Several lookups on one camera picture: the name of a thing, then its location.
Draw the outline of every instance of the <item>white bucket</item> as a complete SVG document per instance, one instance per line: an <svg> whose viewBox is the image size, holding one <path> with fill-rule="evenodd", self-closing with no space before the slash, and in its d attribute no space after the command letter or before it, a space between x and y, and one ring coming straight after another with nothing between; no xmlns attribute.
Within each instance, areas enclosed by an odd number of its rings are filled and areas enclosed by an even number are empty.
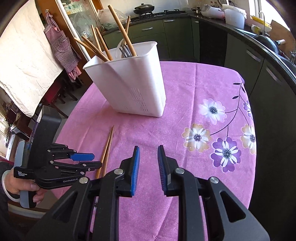
<svg viewBox="0 0 296 241"><path fill-rule="evenodd" d="M162 116L166 96L156 45L156 42L133 44L136 57L104 63L94 56L83 67L114 110ZM115 59L116 48L109 51Z"/></svg>
<svg viewBox="0 0 296 241"><path fill-rule="evenodd" d="M237 28L244 29L244 14L231 9L225 9L225 21L227 24L235 26Z"/></svg>

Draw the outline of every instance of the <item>apron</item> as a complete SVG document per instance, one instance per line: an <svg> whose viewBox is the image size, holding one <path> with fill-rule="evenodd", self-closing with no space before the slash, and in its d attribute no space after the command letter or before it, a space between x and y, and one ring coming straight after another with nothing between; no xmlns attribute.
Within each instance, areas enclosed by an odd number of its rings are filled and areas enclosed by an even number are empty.
<svg viewBox="0 0 296 241"><path fill-rule="evenodd" d="M77 67L81 57L71 46L70 40L66 37L64 31L59 29L52 15L48 12L46 13L46 22L48 25L44 29L44 33L52 47L52 52L70 76L71 81L74 82L76 77L81 74Z"/></svg>

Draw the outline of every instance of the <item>metal screw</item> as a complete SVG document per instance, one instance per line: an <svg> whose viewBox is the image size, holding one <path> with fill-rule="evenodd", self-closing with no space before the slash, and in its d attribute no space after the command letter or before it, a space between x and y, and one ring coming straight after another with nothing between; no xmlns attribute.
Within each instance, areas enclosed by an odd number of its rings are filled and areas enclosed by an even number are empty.
<svg viewBox="0 0 296 241"><path fill-rule="evenodd" d="M79 179L79 182L81 184L86 184L88 181L89 181L89 179L87 177L82 177L82 178Z"/></svg>
<svg viewBox="0 0 296 241"><path fill-rule="evenodd" d="M219 182L219 179L216 177L211 177L210 181L211 181L211 183L217 184Z"/></svg>
<svg viewBox="0 0 296 241"><path fill-rule="evenodd" d="M185 170L183 168L179 167L179 168L175 169L175 172L178 173L178 174L184 174Z"/></svg>
<svg viewBox="0 0 296 241"><path fill-rule="evenodd" d="M123 170L120 169L120 168L117 168L117 169L114 170L114 173L115 173L116 175L121 175L121 174L123 174Z"/></svg>

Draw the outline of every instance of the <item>flower center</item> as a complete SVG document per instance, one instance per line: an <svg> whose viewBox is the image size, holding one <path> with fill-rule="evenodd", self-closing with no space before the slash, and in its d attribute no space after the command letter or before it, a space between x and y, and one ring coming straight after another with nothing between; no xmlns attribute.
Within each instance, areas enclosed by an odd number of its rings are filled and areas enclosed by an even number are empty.
<svg viewBox="0 0 296 241"><path fill-rule="evenodd" d="M255 138L255 136L253 134L250 135L250 141L253 142L253 143L256 141L256 138Z"/></svg>
<svg viewBox="0 0 296 241"><path fill-rule="evenodd" d="M231 156L231 151L228 148L223 149L222 151L223 157L225 157L226 159L229 159Z"/></svg>
<svg viewBox="0 0 296 241"><path fill-rule="evenodd" d="M193 137L193 139L195 141L200 141L202 139L202 136L200 134L195 134L194 137Z"/></svg>
<svg viewBox="0 0 296 241"><path fill-rule="evenodd" d="M209 111L210 111L211 114L214 114L214 115L218 114L218 110L214 106L210 106Z"/></svg>

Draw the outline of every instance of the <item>pink tablecloth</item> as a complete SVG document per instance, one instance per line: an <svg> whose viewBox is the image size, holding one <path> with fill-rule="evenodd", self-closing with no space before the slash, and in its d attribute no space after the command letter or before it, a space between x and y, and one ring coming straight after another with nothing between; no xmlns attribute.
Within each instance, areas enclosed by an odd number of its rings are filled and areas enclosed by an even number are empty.
<svg viewBox="0 0 296 241"><path fill-rule="evenodd" d="M57 139L78 152L94 153L99 161L115 125L107 171L140 147L136 194L120 198L119 239L124 241L176 240L178 199L161 190L159 145L196 177L221 179L246 207L253 190L256 139L240 75L196 63L162 62L161 68L167 96L162 117L116 113L93 84ZM53 192L61 197L67 189Z"/></svg>

